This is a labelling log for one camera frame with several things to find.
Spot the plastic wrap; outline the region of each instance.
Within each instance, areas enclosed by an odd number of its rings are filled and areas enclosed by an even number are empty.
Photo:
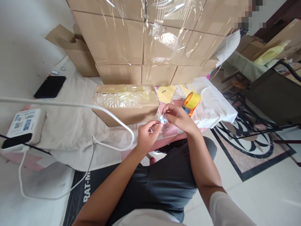
[[[92,100],[94,105],[111,108],[133,108],[157,105],[152,85],[99,85]]]
[[[129,76],[137,76],[133,67],[142,66],[141,82],[145,84],[158,81],[158,73],[171,81],[175,71],[164,66],[194,66],[201,71],[231,28],[238,26],[239,17],[245,15],[249,6],[249,0],[68,0],[68,3],[98,71],[104,65],[123,65],[129,68]],[[120,84],[118,78],[116,81],[110,83]]]

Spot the hand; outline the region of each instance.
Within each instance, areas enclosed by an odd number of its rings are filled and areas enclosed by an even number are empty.
[[[151,150],[151,147],[156,142],[161,133],[163,124],[160,121],[151,120],[138,128],[138,143],[139,151],[143,151],[145,155]]]
[[[181,106],[167,104],[163,108],[162,114],[165,114],[164,117],[169,121],[169,123],[174,124],[186,133],[193,133],[195,130],[198,130],[194,121]]]

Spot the white table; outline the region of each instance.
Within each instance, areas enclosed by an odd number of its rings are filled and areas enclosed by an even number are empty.
[[[237,72],[242,73],[247,79],[253,82],[268,70],[265,66],[254,64],[253,61],[250,61],[237,51],[234,51],[233,54],[224,62],[222,68],[225,70],[226,78],[222,81],[222,83],[233,78]]]

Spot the white cord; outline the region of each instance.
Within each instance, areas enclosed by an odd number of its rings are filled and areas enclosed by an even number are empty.
[[[224,54],[224,57],[223,57],[223,62],[224,62],[224,60],[225,60],[225,55],[226,55],[227,48],[228,48],[228,40],[229,40],[229,38],[230,38],[230,36],[231,36],[233,30],[234,30],[234,28],[232,28],[232,31],[231,31],[229,37],[227,38],[227,42],[226,42],[226,50],[225,50],[225,54]],[[217,73],[219,72],[219,70],[222,68],[223,62],[220,64],[218,71],[215,73],[215,75],[212,77],[212,79],[217,75]]]
[[[20,166],[19,166],[19,170],[18,170],[18,177],[19,177],[19,183],[20,183],[20,190],[21,190],[21,195],[24,197],[24,198],[32,198],[32,199],[43,199],[43,200],[58,200],[58,199],[61,199],[62,197],[66,196],[67,194],[69,194],[77,185],[79,185],[83,180],[84,178],[87,176],[88,172],[89,172],[89,169],[90,169],[90,166],[91,166],[91,163],[92,163],[92,159],[93,159],[93,155],[94,155],[94,145],[93,145],[93,140],[95,140],[96,143],[98,144],[101,144],[103,146],[106,146],[106,147],[109,147],[109,148],[112,148],[112,149],[115,149],[115,150],[118,150],[118,151],[125,151],[125,150],[128,150],[133,142],[134,142],[134,133],[133,131],[127,127],[122,121],[120,121],[115,115],[113,115],[111,112],[109,112],[107,109],[104,109],[102,107],[99,107],[99,106],[95,106],[95,105],[87,105],[87,104],[73,104],[73,103],[64,103],[64,102],[54,102],[54,101],[40,101],[40,100],[29,100],[29,99],[20,99],[20,98],[10,98],[10,97],[0,97],[0,102],[8,102],[8,103],[25,103],[25,104],[40,104],[40,105],[52,105],[52,106],[68,106],[68,107],[86,107],[86,108],[95,108],[95,109],[99,109],[101,111],[104,111],[105,113],[107,113],[108,115],[110,115],[113,119],[115,119],[120,125],[122,125],[124,128],[126,128],[132,135],[132,140],[131,140],[131,144],[124,148],[124,149],[120,149],[120,148],[116,148],[116,147],[113,147],[111,145],[108,145],[108,144],[105,144],[105,143],[101,143],[99,142],[95,136],[93,134],[91,134],[91,143],[92,143],[92,155],[91,155],[91,160],[90,160],[90,163],[89,163],[89,166],[88,166],[88,169],[85,173],[85,175],[83,176],[83,178],[76,184],[74,185],[67,193],[65,193],[64,195],[58,197],[58,198],[44,198],[44,197],[36,197],[36,196],[28,196],[24,193],[24,190],[23,190],[23,181],[22,181],[22,167],[23,167],[23,164],[24,164],[24,161],[25,161],[25,157],[26,157],[26,154],[29,150],[29,147],[25,146],[23,147],[22,151],[24,152],[23,154],[23,158],[22,158],[22,161],[20,163]]]
[[[90,166],[91,166],[91,163],[92,163],[92,159],[93,159],[93,155],[94,155],[94,145],[93,145],[93,136],[91,135],[91,141],[92,141],[92,155],[91,155],[91,159],[90,159],[90,163],[89,163],[89,166],[88,166],[88,169],[85,173],[85,175],[83,176],[83,178],[77,182],[76,185],[74,185],[69,191],[67,191],[65,194],[63,194],[62,196],[60,197],[57,197],[57,198],[45,198],[45,197],[37,197],[37,196],[28,196],[24,193],[24,190],[23,190],[23,181],[22,181],[22,167],[23,167],[23,164],[24,164],[24,161],[25,161],[25,157],[26,157],[26,154],[27,154],[27,151],[24,152],[23,154],[23,158],[22,158],[22,161],[20,163],[20,166],[19,166],[19,170],[18,170],[18,174],[19,174],[19,183],[20,183],[20,190],[21,190],[21,195],[24,197],[24,198],[31,198],[31,199],[43,199],[43,200],[58,200],[58,199],[61,199],[62,197],[68,195],[77,185],[79,185],[84,179],[85,177],[87,176],[88,172],[89,172],[89,169],[90,169]]]

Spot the packing tape roll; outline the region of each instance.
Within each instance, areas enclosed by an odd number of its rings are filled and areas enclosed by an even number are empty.
[[[201,101],[201,95],[196,92],[191,92],[185,99],[183,107],[189,110],[196,108]]]

